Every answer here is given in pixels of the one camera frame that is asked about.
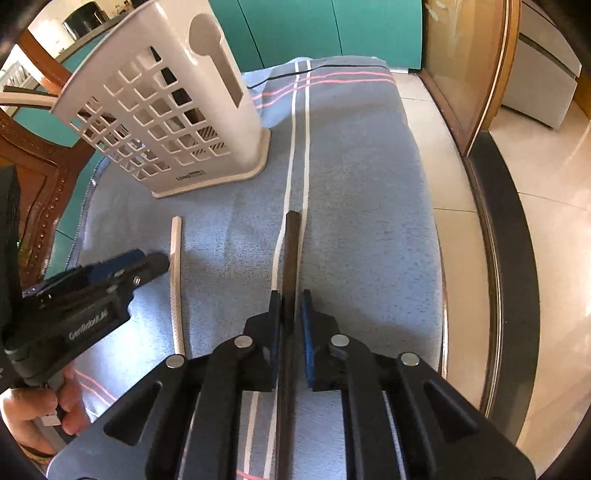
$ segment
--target tiled floor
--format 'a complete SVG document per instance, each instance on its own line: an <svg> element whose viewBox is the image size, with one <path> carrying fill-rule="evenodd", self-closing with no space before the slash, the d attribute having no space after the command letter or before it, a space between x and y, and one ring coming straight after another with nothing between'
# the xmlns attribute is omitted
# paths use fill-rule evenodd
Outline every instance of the tiled floor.
<svg viewBox="0 0 591 480"><path fill-rule="evenodd" d="M479 407L489 338L486 258L472 191L460 156L422 81L393 74L421 153L434 207L447 289L447 380Z"/></svg>
<svg viewBox="0 0 591 480"><path fill-rule="evenodd" d="M502 108L491 126L523 205L540 286L540 356L518 446L541 474L591 401L591 123L553 131Z"/></svg>

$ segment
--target label on basket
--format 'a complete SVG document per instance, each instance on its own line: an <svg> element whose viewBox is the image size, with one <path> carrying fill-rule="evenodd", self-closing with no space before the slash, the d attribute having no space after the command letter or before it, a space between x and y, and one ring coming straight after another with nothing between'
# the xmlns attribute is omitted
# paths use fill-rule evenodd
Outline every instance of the label on basket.
<svg viewBox="0 0 591 480"><path fill-rule="evenodd" d="M196 170L196 171L192 171L191 173L187 173L186 175L183 175L182 177L177 177L177 180L192 179L193 177L200 177L201 175L205 175L205 172L203 170Z"/></svg>

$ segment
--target wooden door frame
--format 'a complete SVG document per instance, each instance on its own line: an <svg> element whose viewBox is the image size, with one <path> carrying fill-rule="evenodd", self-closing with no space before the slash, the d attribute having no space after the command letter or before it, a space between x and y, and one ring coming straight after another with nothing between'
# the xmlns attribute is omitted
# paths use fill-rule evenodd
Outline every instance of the wooden door frame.
<svg viewBox="0 0 591 480"><path fill-rule="evenodd" d="M509 82L517 41L519 39L519 20L521 18L521 0L505 0L503 9L504 26L501 29L501 42L497 51L496 69L491 72L491 80L487 88L486 100L480 106L479 115L469 129L462 128L452 107L443 96L441 90L429 72L423 68L418 73L425 87L433 97L435 104L439 108L443 119L452 133L457 148L461 155L466 156L470 153L472 145L479 131L487 131L492 120L501 107L503 95ZM427 15L425 15L425 44L428 39Z"/></svg>

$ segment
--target carved wood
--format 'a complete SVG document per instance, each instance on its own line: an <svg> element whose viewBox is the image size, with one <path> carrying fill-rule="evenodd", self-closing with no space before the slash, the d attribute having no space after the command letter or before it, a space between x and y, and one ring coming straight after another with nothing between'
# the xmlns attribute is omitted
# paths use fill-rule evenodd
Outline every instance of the carved wood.
<svg viewBox="0 0 591 480"><path fill-rule="evenodd" d="M16 165L21 185L18 265L23 288L43 279L57 223L94 152L83 140L64 147L38 137L0 109L0 165Z"/></svg>

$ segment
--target metal screw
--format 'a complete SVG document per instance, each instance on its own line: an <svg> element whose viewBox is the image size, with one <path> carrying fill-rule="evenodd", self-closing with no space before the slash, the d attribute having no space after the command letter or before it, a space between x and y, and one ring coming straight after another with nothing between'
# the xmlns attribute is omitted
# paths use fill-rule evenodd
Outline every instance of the metal screw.
<svg viewBox="0 0 591 480"><path fill-rule="evenodd" d="M337 335L333 335L330 338L330 343L332 343L334 346L347 346L349 344L349 337L338 333Z"/></svg>
<svg viewBox="0 0 591 480"><path fill-rule="evenodd" d="M182 367L184 364L184 357L182 355L171 355L166 359L166 366L168 368Z"/></svg>
<svg viewBox="0 0 591 480"><path fill-rule="evenodd" d="M236 337L234 339L234 345L238 348L247 348L252 345L252 338L248 335L240 335L240 337Z"/></svg>
<svg viewBox="0 0 591 480"><path fill-rule="evenodd" d="M400 355L400 360L407 367L416 367L419 363L419 358L416 353L406 352Z"/></svg>

